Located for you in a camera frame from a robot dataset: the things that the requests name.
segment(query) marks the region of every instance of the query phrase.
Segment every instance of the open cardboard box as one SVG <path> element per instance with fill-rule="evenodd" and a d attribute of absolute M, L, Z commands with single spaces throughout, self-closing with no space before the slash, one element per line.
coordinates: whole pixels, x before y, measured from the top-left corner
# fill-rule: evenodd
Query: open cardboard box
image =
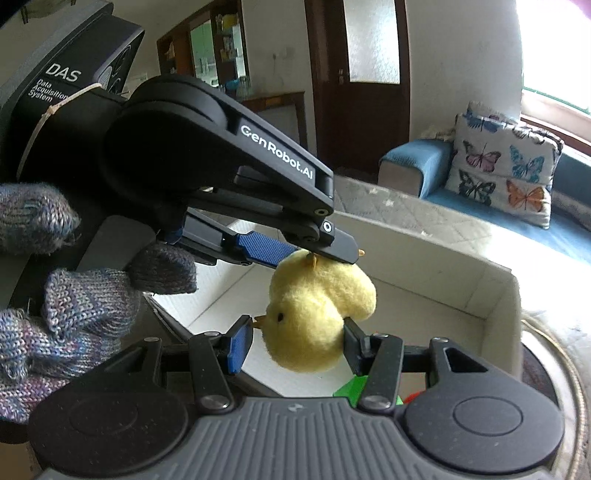
<path fill-rule="evenodd" d="M 335 213 L 331 220 L 366 252 L 358 264 L 378 294 L 374 315 L 359 322 L 366 333 L 391 333 L 407 345 L 428 345 L 433 337 L 448 337 L 521 377 L 521 303 L 510 270 L 371 220 L 345 213 Z M 242 220 L 230 228 L 282 239 L 275 229 Z M 198 265 L 196 293 L 155 299 L 192 333 L 225 332 L 240 315 L 265 312 L 272 274 L 272 269 L 260 265 Z M 331 396 L 352 378 L 344 358 L 319 374 L 282 369 L 269 357 L 257 330 L 243 370 L 287 397 Z M 400 395 L 424 387 L 423 375 L 404 374 Z"/>

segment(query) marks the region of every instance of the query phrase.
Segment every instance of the yellow plush chick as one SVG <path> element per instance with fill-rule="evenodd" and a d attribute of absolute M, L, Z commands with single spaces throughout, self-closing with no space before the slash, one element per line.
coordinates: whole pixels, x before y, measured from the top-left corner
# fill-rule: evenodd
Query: yellow plush chick
<path fill-rule="evenodd" d="M 298 250 L 277 266 L 267 314 L 255 327 L 282 367 L 324 371 L 343 355 L 343 319 L 367 319 L 375 302 L 374 284 L 357 265 Z"/>

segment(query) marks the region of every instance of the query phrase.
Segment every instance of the multicolored knit glove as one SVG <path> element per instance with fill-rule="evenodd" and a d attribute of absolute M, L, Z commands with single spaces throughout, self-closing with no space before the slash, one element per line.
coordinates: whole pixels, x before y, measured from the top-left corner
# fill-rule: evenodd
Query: multicolored knit glove
<path fill-rule="evenodd" d="M 79 223 L 51 186 L 0 186 L 0 252 L 51 254 L 74 242 Z M 144 248 L 126 271 L 55 270 L 46 282 L 43 318 L 0 310 L 0 419 L 26 423 L 41 400 L 117 353 L 143 291 L 196 290 L 193 257 L 164 244 Z"/>

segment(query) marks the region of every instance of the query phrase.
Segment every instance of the chick's beak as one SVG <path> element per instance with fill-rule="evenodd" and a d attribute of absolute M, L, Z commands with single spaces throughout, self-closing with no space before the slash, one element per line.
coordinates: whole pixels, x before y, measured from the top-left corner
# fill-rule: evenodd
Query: chick's beak
<path fill-rule="evenodd" d="M 252 322 L 252 328 L 258 328 L 260 330 L 261 325 L 264 321 L 265 321 L 264 315 L 259 315 L 258 317 L 255 317 L 255 321 Z"/>

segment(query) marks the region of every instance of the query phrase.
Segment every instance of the orange butterfly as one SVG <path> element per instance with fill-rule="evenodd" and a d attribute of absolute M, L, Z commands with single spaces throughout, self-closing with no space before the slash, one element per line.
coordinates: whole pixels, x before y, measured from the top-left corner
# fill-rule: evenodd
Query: orange butterfly
<path fill-rule="evenodd" d="M 514 209 L 523 207 L 527 210 L 527 206 L 541 212 L 544 208 L 544 189 L 542 187 L 536 187 L 529 193 L 524 193 L 517 185 L 512 181 L 507 180 L 507 191 L 509 192 L 509 205 Z"/>

